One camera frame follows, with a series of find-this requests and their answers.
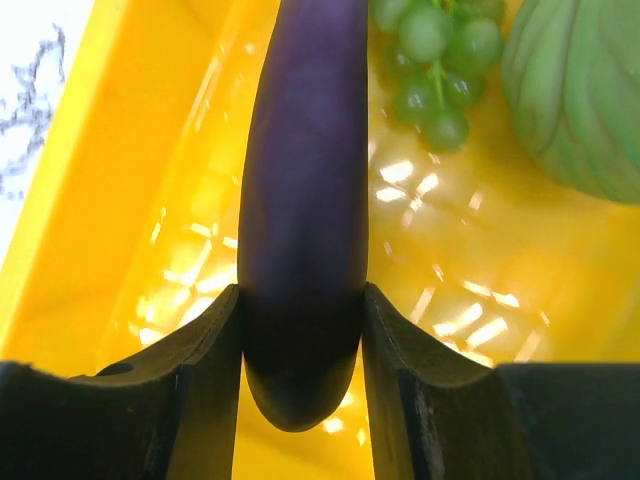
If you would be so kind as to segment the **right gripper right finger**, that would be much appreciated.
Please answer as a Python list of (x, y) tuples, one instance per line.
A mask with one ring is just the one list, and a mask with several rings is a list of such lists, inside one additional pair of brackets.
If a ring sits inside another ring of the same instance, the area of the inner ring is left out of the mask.
[(379, 479), (635, 479), (636, 364), (480, 365), (368, 285), (363, 364)]

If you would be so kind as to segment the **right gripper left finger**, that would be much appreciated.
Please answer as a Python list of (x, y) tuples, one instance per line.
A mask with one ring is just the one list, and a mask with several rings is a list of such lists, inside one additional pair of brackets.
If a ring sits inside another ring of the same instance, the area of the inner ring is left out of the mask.
[(228, 479), (241, 372), (238, 290), (95, 376), (1, 365), (5, 479)]

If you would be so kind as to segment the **purple toy eggplant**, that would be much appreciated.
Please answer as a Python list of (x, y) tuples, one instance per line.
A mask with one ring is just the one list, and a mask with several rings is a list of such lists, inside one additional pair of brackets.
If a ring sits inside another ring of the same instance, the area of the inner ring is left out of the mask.
[(241, 187), (237, 276), (250, 391), (276, 428), (331, 415), (350, 384), (368, 260), (363, 1), (284, 1)]

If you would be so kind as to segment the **green toy grapes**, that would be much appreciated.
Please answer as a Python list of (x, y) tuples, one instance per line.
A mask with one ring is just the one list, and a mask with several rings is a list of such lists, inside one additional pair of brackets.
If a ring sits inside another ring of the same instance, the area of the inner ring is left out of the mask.
[(486, 89), (504, 48), (504, 1), (372, 1), (383, 68), (394, 85), (392, 111), (436, 152), (458, 150), (466, 111)]

